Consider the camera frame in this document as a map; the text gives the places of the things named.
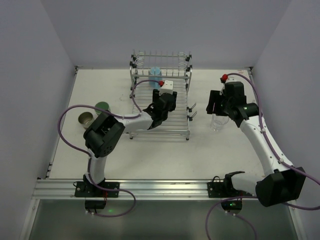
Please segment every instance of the clear glass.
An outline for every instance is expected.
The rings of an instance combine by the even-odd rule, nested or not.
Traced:
[[[212,114],[212,120],[210,124],[210,128],[213,131],[221,131],[221,129],[229,122],[228,116],[217,116]]]

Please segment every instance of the chrome wire rack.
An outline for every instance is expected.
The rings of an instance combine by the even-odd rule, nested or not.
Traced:
[[[146,51],[133,51],[130,60],[130,79],[131,89],[141,80],[161,78],[163,81],[173,81],[173,90],[177,92],[176,108],[169,112],[168,119],[160,126],[151,130],[137,130],[129,133],[132,139],[135,135],[176,135],[183,136],[189,140],[190,129],[189,121],[197,114],[192,116],[190,113],[196,106],[188,107],[188,92],[192,77],[192,55],[184,52],[163,52],[155,53]],[[151,68],[160,68],[161,75],[150,74]],[[141,109],[147,108],[152,103],[154,87],[148,82],[141,83],[134,91],[134,99]],[[133,113],[138,113],[138,109],[133,105]]]

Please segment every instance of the gray floor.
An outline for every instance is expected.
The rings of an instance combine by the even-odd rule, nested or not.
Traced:
[[[207,239],[205,219],[215,201],[138,201],[126,216],[104,218],[85,214],[82,200],[42,200],[31,240],[202,240]],[[131,201],[109,201],[105,214],[117,214]],[[259,240],[297,239],[289,209],[263,207],[244,201],[240,215],[253,223]],[[254,233],[242,220],[214,209],[209,232],[215,240],[250,240]]]

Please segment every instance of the gray wall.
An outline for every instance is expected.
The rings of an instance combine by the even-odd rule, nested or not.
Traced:
[[[320,173],[320,2],[293,0],[254,67],[263,112],[274,138],[297,166]],[[318,206],[306,180],[298,203]],[[309,239],[319,239],[320,211],[301,211]]]
[[[76,65],[128,67],[132,49],[192,51],[196,68],[253,66],[291,0],[41,0]]]
[[[19,237],[57,139],[73,65],[39,0],[0,1],[0,239]]]

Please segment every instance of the cup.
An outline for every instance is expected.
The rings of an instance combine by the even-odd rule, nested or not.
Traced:
[[[98,102],[96,105],[95,105],[96,108],[99,108],[99,109],[103,109],[103,110],[106,110],[106,111],[109,111],[111,112],[111,109],[110,109],[110,106],[107,102],[105,101],[100,101]],[[95,110],[95,113],[99,116],[101,114],[101,111],[99,110]]]
[[[87,129],[94,120],[94,116],[88,111],[81,113],[78,117],[78,122],[84,129]]]
[[[153,77],[153,76],[162,76],[161,69],[157,66],[154,66],[149,69],[149,75],[151,75],[149,77],[150,80],[155,80],[157,82],[162,81],[162,77]],[[150,86],[152,86],[155,89],[159,88],[159,84],[154,81],[150,81],[149,84],[150,84]]]
[[[210,124],[210,128],[213,131],[220,131],[224,125],[226,125],[229,122],[228,116],[217,116],[215,114],[212,114],[212,120]]]

